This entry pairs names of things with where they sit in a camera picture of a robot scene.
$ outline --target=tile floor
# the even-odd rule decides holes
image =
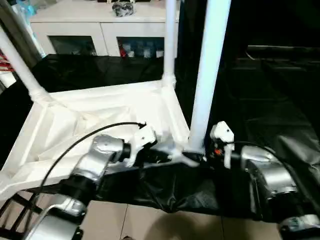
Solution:
[[[30,193],[21,193],[28,198]],[[45,207],[50,195],[43,194]],[[22,207],[15,203],[6,222],[9,228]],[[24,221],[18,231],[23,230]],[[233,219],[192,212],[165,213],[158,209],[128,204],[92,201],[81,228],[83,240],[280,240],[275,224]]]

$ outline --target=white cabinet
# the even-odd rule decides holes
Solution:
[[[122,49],[135,57],[143,56],[142,52],[151,57],[155,57],[156,52],[158,56],[163,55],[165,0],[137,2],[135,13],[126,17],[116,17],[112,5],[62,0],[33,16],[30,19],[31,28],[46,54],[120,56]],[[178,45],[178,11],[176,16],[175,54]]]

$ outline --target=white pipe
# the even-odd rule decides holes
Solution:
[[[31,73],[16,48],[9,40],[7,34],[0,26],[0,49],[9,60],[10,64],[14,68],[15,72],[20,77],[23,84],[29,91],[29,95],[32,100],[35,99],[50,99],[50,95],[46,92],[46,90],[40,86],[40,84],[35,79],[34,75]]]
[[[188,145],[201,151],[208,127],[231,0],[208,0]]]
[[[175,77],[175,26],[177,16],[177,0],[166,0],[165,3],[165,37],[164,66],[162,81],[164,85],[176,85]]]

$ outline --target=white tabletop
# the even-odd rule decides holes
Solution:
[[[117,17],[112,11],[113,3],[62,0],[46,9],[39,10],[31,17],[31,23],[164,23],[166,21],[166,1],[152,0],[137,2],[131,16]],[[179,20],[180,1],[177,1]]]

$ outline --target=cabinet door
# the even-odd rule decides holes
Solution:
[[[33,32],[46,54],[108,55],[97,22],[33,22]]]
[[[164,22],[101,23],[110,56],[160,57],[164,52]],[[178,23],[175,24],[175,55],[177,55]]]

